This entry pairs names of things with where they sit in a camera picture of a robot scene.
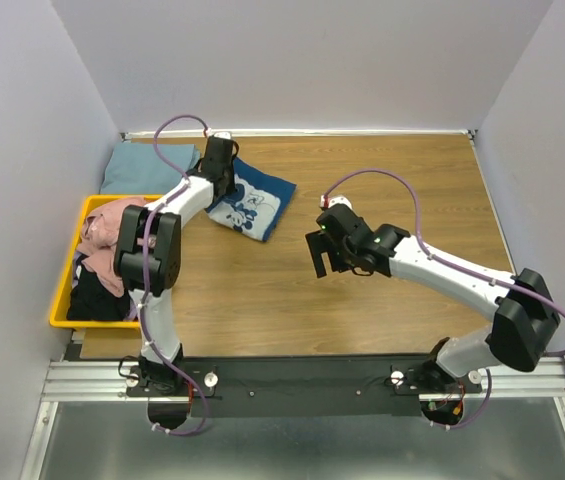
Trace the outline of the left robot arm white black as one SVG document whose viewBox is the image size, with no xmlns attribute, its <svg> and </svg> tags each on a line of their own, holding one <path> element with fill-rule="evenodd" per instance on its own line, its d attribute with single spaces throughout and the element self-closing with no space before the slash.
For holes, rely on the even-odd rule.
<svg viewBox="0 0 565 480">
<path fill-rule="evenodd" d="M 238 151 L 230 133 L 211 135 L 201 159 L 175 188 L 144 207 L 123 211 L 114 271 L 136 306 L 143 345 L 133 379 L 147 391 L 171 395 L 183 385 L 178 365 L 182 345 L 171 300 L 181 269 L 182 230 L 198 213 L 235 191 Z"/>
</svg>

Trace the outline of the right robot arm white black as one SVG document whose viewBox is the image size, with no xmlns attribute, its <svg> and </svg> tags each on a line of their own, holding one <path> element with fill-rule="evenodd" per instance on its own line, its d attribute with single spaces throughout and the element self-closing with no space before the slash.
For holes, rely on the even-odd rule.
<svg viewBox="0 0 565 480">
<path fill-rule="evenodd" d="M 489 326 L 463 337 L 445 337 L 422 364 L 405 375 L 426 392 L 445 392 L 472 371 L 504 365 L 535 370 L 560 319 L 548 305 L 543 277 L 525 269 L 519 275 L 482 268 L 458 257 L 420 246 L 408 231 L 390 224 L 371 229 L 348 205 L 339 203 L 318 216 L 306 234 L 317 277 L 329 271 L 359 276 L 375 273 L 415 282 L 481 314 Z"/>
</svg>

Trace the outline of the dark blue t-shirt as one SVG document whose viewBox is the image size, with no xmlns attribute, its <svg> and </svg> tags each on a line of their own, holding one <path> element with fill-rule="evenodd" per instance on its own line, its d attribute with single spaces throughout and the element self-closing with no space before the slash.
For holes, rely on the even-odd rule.
<svg viewBox="0 0 565 480">
<path fill-rule="evenodd" d="M 207 208 L 208 217 L 253 240 L 267 242 L 297 186 L 239 158 L 234 161 L 234 178 L 235 191 Z"/>
</svg>

